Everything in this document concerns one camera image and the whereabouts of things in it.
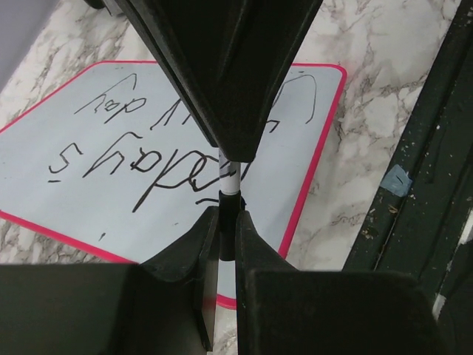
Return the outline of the whiteboard marker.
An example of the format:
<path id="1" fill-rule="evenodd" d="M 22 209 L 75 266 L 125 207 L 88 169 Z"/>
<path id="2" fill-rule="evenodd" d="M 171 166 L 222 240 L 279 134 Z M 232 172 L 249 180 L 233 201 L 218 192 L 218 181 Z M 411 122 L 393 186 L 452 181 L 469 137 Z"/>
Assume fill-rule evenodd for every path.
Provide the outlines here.
<path id="1" fill-rule="evenodd" d="M 219 181 L 220 191 L 224 195 L 237 195 L 241 184 L 241 163 L 226 158 L 219 151 Z"/>

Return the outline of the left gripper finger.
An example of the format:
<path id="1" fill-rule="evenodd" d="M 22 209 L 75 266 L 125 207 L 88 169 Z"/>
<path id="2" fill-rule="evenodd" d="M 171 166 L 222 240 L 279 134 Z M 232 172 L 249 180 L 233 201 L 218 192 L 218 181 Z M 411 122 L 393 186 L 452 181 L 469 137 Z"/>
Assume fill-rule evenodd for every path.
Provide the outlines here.
<path id="1" fill-rule="evenodd" d="M 396 273 L 300 271 L 236 222 L 240 354 L 441 354 L 432 309 L 414 280 Z"/>
<path id="2" fill-rule="evenodd" d="M 3 265 L 3 354 L 206 354 L 219 212 L 141 264 Z"/>

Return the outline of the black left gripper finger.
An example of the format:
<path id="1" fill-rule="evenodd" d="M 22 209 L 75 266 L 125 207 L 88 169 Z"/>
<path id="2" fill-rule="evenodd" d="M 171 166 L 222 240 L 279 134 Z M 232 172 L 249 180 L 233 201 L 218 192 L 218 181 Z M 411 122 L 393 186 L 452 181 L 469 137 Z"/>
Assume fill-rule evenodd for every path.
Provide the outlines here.
<path id="1" fill-rule="evenodd" d="M 212 146 L 255 146 L 252 1 L 121 1 Z"/>
<path id="2" fill-rule="evenodd" d="M 317 14 L 320 1 L 226 1 L 218 66 L 218 146 L 251 162 L 271 105 Z"/>

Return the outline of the black marker cap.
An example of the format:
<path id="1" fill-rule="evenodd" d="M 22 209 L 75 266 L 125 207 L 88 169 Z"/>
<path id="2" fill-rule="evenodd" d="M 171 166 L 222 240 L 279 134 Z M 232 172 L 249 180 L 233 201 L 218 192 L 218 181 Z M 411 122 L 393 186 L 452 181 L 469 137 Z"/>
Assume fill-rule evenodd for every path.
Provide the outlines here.
<path id="1" fill-rule="evenodd" d="M 235 259 L 235 234 L 237 218 L 245 209 L 246 202 L 241 192 L 235 195 L 225 195 L 219 192 L 219 226 L 220 226 L 220 259 L 232 261 Z"/>

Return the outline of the pink-framed whiteboard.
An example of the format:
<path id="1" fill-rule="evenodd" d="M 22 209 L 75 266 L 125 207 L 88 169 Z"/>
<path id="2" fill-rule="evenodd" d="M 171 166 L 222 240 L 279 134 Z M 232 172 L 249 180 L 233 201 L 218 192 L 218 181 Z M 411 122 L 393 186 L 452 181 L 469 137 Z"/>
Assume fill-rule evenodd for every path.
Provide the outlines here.
<path id="1" fill-rule="evenodd" d="M 286 256 L 347 78 L 294 64 L 242 198 Z M 218 203 L 218 151 L 153 61 L 87 67 L 1 130 L 1 217 L 113 263 L 142 263 Z"/>

